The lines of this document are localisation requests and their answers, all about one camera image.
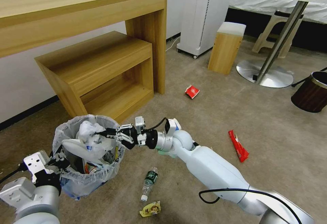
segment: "wooden stool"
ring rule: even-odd
[[[211,52],[208,70],[228,75],[238,48],[242,42],[246,25],[224,22],[217,31]]]
[[[273,48],[275,43],[267,41],[267,38],[270,37],[270,38],[277,39],[279,37],[279,35],[271,34],[270,33],[271,30],[273,29],[273,27],[276,24],[278,24],[280,22],[286,22],[288,20],[289,16],[290,16],[290,14],[288,14],[288,13],[283,13],[283,12],[280,12],[280,11],[276,11],[274,13],[274,15],[271,16],[270,21],[267,24],[265,30],[260,34],[257,41],[255,42],[255,44],[254,44],[254,46],[252,48],[252,52],[259,53],[260,49],[263,48],[263,47]],[[296,23],[295,27],[291,31],[291,34],[287,38],[284,46],[280,50],[279,55],[278,55],[279,58],[285,58],[287,53],[289,52],[290,47],[292,45],[293,38],[294,38],[294,36],[295,36],[295,34],[297,32],[297,29],[299,28],[299,26],[300,26],[300,24],[302,22],[302,18],[303,18],[303,15],[301,15],[299,21]]]

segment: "bottle label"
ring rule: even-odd
[[[154,183],[156,183],[157,177],[158,177],[158,174],[151,170],[146,174],[145,180],[149,180],[154,184]]]

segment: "wooden console table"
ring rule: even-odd
[[[152,43],[154,90],[165,92],[167,0],[0,0],[0,57],[125,21]]]

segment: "wooden box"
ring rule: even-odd
[[[153,97],[151,43],[116,31],[35,60],[72,117],[121,123]]]

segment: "brown trash bin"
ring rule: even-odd
[[[298,108],[318,113],[327,105],[327,72],[313,72],[291,97]]]

